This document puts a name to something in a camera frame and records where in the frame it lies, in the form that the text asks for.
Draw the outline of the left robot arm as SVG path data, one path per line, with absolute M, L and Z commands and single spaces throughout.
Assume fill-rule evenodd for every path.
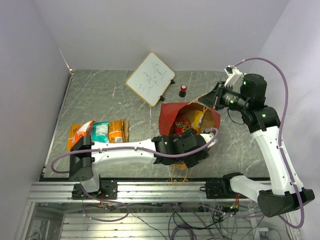
M 85 194 L 96 199 L 117 198 L 118 186 L 103 180 L 101 168 L 119 164 L 149 164 L 171 166 L 183 163 L 190 169 L 209 156 L 209 149 L 216 143 L 211 133 L 195 134 L 189 129 L 181 136 L 160 135 L 137 142 L 102 143 L 81 137 L 71 149 L 68 179 L 75 182 L 73 199 Z

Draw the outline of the orange pink candy packet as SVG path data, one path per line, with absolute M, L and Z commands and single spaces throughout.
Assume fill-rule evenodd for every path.
M 71 139 L 72 146 L 74 146 L 80 140 L 80 138 L 87 136 L 91 132 L 93 123 L 95 123 L 95 121 L 91 120 L 84 123 L 83 125 L 76 125 L 76 128 L 73 131 L 73 137 Z

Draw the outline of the orange snack packet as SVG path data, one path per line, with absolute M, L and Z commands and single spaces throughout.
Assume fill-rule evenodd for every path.
M 124 132 L 123 132 L 123 119 L 109 121 L 109 133 L 108 133 L 108 139 L 109 143 L 125 143 L 124 139 Z M 68 140 L 67 140 L 67 151 L 70 152 L 72 146 L 72 137 L 73 137 L 73 131 L 76 129 L 77 125 L 82 124 L 73 124 L 69 130 L 68 133 Z

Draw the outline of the small yellow-framed whiteboard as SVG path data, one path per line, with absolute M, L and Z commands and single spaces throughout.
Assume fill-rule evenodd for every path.
M 155 53 L 150 52 L 128 77 L 125 84 L 149 106 L 164 100 L 164 92 L 174 83 L 176 73 Z

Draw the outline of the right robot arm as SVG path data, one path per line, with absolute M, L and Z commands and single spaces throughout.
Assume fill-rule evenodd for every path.
M 256 202 L 266 217 L 280 216 L 296 210 L 315 199 L 313 190 L 306 189 L 299 179 L 281 136 L 282 123 L 273 107 L 265 104 L 267 82 L 255 73 L 245 74 L 240 92 L 219 81 L 214 89 L 199 98 L 207 108 L 241 113 L 262 152 L 268 169 L 270 184 L 262 184 L 235 172 L 224 175 L 220 186 L 226 198 L 241 194 Z

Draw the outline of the tan chips bag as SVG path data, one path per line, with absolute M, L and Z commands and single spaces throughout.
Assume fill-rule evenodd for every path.
M 124 134 L 124 142 L 127 143 L 129 141 L 129 121 L 123 121 L 123 134 Z

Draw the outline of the aluminium mounting rail frame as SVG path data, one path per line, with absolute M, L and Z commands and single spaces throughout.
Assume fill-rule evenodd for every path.
M 235 193 L 225 193 L 221 178 L 191 178 L 173 184 L 168 178 L 105 178 L 106 195 L 122 203 L 173 203 L 233 201 Z M 26 240 L 37 203 L 91 203 L 92 199 L 74 199 L 76 182 L 66 178 L 42 178 L 31 185 L 27 204 L 15 239 Z

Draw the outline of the teal candy packet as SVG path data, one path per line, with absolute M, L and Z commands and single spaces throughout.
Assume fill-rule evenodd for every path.
M 94 142 L 109 143 L 109 121 L 94 122 L 91 138 Z

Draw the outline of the red chips packet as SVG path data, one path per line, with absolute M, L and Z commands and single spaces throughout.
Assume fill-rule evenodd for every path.
M 174 120 L 174 133 L 181 136 L 185 131 L 191 128 L 191 123 L 185 114 L 178 115 Z

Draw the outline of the red brown paper bag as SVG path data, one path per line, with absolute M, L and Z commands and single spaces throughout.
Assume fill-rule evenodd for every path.
M 220 128 L 221 116 L 196 100 L 191 102 L 163 103 L 160 108 L 158 129 L 161 135 L 182 135 L 188 129 L 197 135 L 212 128 Z

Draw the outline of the red black stamp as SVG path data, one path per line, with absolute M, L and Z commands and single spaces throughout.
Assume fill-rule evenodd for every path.
M 180 91 L 179 91 L 178 95 L 181 98 L 184 98 L 186 96 L 186 94 L 187 94 L 187 86 L 185 84 L 183 84 L 183 85 L 180 86 Z

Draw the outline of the yellow snack packet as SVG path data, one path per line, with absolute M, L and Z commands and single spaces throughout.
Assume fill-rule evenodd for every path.
M 191 126 L 194 130 L 199 131 L 202 125 L 202 120 L 205 112 L 201 110 L 195 110 Z

